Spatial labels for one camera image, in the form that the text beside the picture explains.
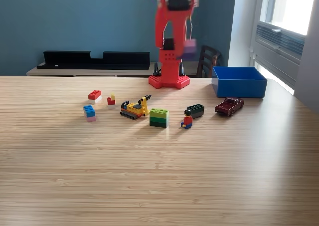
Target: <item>blue plastic bin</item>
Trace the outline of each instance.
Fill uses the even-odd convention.
[[[264,98],[267,79],[254,67],[214,67],[217,97]]]

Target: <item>white wall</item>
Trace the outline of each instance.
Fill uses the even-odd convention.
[[[319,0],[314,1],[295,96],[307,107],[319,113]]]
[[[228,66],[249,66],[257,0],[235,0]]]

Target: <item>toy car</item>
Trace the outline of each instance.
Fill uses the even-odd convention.
[[[226,98],[223,103],[215,107],[215,112],[219,114],[226,114],[233,116],[234,113],[239,109],[243,108],[245,102],[240,98]]]

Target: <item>toy excavator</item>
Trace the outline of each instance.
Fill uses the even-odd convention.
[[[132,120],[136,120],[137,118],[140,118],[142,115],[149,115],[150,111],[148,110],[147,101],[151,97],[151,95],[146,95],[145,97],[142,97],[138,103],[130,104],[129,101],[123,102],[123,104],[121,105],[120,114]]]
[[[157,89],[162,87],[181,89],[190,84],[189,77],[183,73],[182,59],[191,58],[196,52],[196,40],[186,40],[186,23],[188,19],[191,20],[199,0],[157,1],[155,44],[159,48],[159,61],[162,67],[159,70],[158,64],[155,63],[154,74],[149,77],[149,84]],[[172,23],[174,38],[164,39],[163,32],[169,21]]]

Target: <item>wooden chair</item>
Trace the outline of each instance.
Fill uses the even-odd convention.
[[[207,45],[203,45],[200,52],[196,77],[203,78],[204,70],[205,78],[212,78],[213,67],[217,65],[220,56],[221,53],[218,50]]]

